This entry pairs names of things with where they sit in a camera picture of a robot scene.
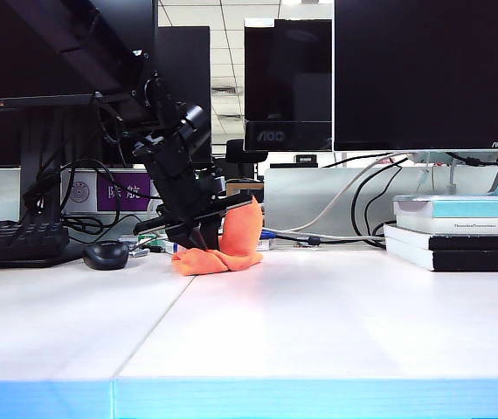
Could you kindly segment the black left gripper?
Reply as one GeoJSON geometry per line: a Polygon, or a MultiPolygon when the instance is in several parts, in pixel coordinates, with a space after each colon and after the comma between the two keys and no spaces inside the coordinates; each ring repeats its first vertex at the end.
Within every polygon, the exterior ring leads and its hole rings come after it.
{"type": "Polygon", "coordinates": [[[139,222],[133,233],[165,229],[168,239],[185,249],[218,250],[218,231],[227,210],[252,202],[252,195],[240,192],[221,198],[215,184],[198,179],[185,150],[135,150],[156,186],[162,204],[158,217],[139,222]]]}

